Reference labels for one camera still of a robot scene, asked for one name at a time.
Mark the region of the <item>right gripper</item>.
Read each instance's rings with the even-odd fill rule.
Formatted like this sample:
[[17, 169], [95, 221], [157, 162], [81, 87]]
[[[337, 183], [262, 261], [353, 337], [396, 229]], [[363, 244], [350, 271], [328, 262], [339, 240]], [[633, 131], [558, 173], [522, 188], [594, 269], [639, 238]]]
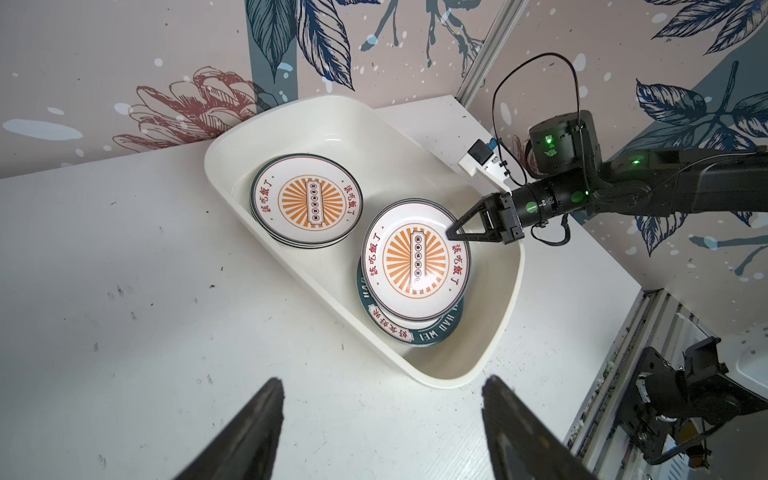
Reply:
[[[550, 219], [561, 218], [564, 238], [568, 243], [571, 229], [568, 216], [590, 206], [589, 191], [579, 176], [552, 176], [526, 184], [510, 193], [484, 196], [446, 230], [451, 241], [511, 243], [524, 237], [523, 230], [530, 227], [531, 235], [542, 243], [548, 240], [535, 235], [534, 229], [543, 228]], [[482, 231], [469, 232], [465, 227], [479, 219]]]

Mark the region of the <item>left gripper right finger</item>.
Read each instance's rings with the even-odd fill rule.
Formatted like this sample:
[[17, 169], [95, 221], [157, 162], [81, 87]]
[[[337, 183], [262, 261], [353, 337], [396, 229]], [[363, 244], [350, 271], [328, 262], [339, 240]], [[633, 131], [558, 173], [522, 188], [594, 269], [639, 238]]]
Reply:
[[594, 477], [500, 377], [492, 375], [486, 380], [482, 398], [482, 418], [496, 479]]

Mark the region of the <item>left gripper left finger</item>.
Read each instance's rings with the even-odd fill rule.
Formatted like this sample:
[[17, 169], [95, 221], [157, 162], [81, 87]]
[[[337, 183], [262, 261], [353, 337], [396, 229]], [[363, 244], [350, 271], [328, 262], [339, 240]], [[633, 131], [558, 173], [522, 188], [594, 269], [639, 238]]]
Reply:
[[282, 381], [269, 379], [177, 477], [271, 478], [284, 420], [284, 398]]

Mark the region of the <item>orange sunburst plate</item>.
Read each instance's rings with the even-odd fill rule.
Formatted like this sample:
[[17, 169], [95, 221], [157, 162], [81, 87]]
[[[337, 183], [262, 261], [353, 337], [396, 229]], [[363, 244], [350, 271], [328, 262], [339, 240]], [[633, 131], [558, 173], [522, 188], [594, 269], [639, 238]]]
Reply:
[[291, 201], [282, 204], [251, 203], [254, 219], [269, 235], [301, 248], [332, 245], [349, 236], [361, 220], [361, 210], [347, 210], [346, 202]]
[[417, 198], [395, 202], [374, 218], [360, 267], [380, 307], [406, 321], [425, 322], [463, 298], [471, 252], [467, 242], [448, 238], [454, 222], [444, 207]]
[[330, 202], [345, 200], [347, 210], [364, 207], [363, 191], [353, 175], [340, 164], [322, 156], [292, 154], [267, 162], [255, 174], [250, 204], [282, 204], [317, 199]]

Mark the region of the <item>white flower plate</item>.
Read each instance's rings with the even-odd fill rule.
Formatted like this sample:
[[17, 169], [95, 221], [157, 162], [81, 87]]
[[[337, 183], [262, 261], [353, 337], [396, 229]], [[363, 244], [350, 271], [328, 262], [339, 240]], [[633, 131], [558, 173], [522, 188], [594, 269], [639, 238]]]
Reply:
[[386, 320], [391, 324], [396, 324], [399, 327], [410, 329], [410, 330], [420, 330], [420, 329], [423, 329], [426, 325], [426, 322], [417, 322], [417, 321], [401, 318], [393, 314], [392, 312], [389, 312], [388, 310], [381, 308], [376, 302], [370, 303], [366, 307], [366, 309], [374, 318], [374, 320], [377, 322]]

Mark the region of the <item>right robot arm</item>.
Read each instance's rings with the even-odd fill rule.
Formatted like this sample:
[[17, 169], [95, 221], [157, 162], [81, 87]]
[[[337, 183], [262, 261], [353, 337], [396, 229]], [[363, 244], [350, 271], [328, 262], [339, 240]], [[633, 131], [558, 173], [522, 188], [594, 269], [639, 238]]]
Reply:
[[543, 121], [529, 131], [534, 182], [479, 200], [447, 229], [452, 241], [509, 244], [526, 229], [574, 212], [667, 217], [767, 209], [767, 149], [635, 149], [605, 162], [590, 112]]

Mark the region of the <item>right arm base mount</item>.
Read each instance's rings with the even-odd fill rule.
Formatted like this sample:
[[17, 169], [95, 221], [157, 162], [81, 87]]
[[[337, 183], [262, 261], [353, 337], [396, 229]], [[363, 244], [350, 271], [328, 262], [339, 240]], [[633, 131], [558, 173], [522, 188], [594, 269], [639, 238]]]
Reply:
[[767, 409], [765, 393], [729, 376], [719, 358], [721, 342], [710, 336], [689, 346], [680, 368], [653, 347], [641, 351], [614, 424], [648, 465], [680, 454], [706, 456], [706, 440], [726, 423]]

